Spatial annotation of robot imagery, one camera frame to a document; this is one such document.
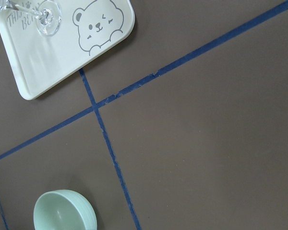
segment bear ear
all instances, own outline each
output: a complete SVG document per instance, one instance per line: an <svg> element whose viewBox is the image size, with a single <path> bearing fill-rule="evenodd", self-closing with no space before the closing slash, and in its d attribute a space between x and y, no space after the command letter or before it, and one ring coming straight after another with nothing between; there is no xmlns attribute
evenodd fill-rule
<svg viewBox="0 0 288 230"><path fill-rule="evenodd" d="M80 19L81 19L81 16L84 12L84 9L82 8L78 8L75 10L75 12L73 13L73 17L72 17L72 20L73 20L73 23L78 26L79 25L79 22L80 22Z"/></svg>

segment glass base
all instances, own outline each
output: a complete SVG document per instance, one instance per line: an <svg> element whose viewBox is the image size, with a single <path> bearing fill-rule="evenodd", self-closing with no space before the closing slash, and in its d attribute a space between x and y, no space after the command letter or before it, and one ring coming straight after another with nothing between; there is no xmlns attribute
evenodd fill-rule
<svg viewBox="0 0 288 230"><path fill-rule="evenodd" d="M36 20L37 28L42 35L54 35L60 26L61 10L57 3L46 0L40 4L38 10L43 13L40 19Z"/></svg>

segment bowl rim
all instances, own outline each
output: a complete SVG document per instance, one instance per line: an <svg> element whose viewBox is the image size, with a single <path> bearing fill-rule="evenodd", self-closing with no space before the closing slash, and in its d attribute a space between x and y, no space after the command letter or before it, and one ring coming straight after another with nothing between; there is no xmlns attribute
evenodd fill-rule
<svg viewBox="0 0 288 230"><path fill-rule="evenodd" d="M40 202L40 200L41 200L42 198L44 198L45 196L56 194L56 195L59 195L60 197L62 197L62 198L64 198L64 199L66 199L66 200L77 210L77 213L79 214L79 216L80 216L80 218L81 218L81 222L82 222L82 224L83 224L83 226L84 226L84 229L88 229L89 226L87 226L86 222L84 221L84 217L83 217L81 211L80 211L79 208L76 206L76 204L70 200L70 198L69 198L68 196L66 196L65 194L61 193L61 192L64 192L64 191L67 191L67 192L70 192L70 193L74 193L74 194L76 194L76 195L80 195L80 197L82 198L82 200L83 200L85 203L87 203L87 204L90 206L90 208L92 209L92 211L93 211L92 214L93 214L93 217L95 218L95 220L92 221L92 224L93 224L93 225L97 225L96 214L95 214L95 211L94 211L92 205L90 204L90 202L88 202L88 200L87 200L83 195L81 195L80 193L78 193L78 192L76 192L76 191L73 191L73 190L69 190L69 189L54 190L54 191L49 191L49 192L45 192L44 194L42 194L42 195L37 199L37 201L36 201L36 203L35 203L35 206L34 206L33 222L35 222L34 220L35 220L35 218L36 218L36 206L37 206L37 204Z"/></svg>

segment white tray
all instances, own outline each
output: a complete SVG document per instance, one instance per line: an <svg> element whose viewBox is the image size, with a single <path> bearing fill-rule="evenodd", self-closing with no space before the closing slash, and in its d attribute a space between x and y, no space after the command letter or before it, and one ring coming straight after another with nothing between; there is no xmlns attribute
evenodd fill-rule
<svg viewBox="0 0 288 230"><path fill-rule="evenodd" d="M18 2L35 8L42 1ZM134 26L129 0L56 2L62 11L62 21L58 32L50 37L38 32L31 16L12 10L0 13L0 34L19 93L27 100L38 97L121 42ZM96 28L98 23L102 31L97 34L89 25Z"/></svg>

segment mint green bowl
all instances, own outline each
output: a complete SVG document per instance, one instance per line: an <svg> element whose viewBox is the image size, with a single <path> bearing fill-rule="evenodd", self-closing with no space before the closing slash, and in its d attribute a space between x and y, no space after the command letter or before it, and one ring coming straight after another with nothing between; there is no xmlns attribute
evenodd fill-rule
<svg viewBox="0 0 288 230"><path fill-rule="evenodd" d="M97 230L91 204L71 190L44 193L34 207L35 230Z"/></svg>

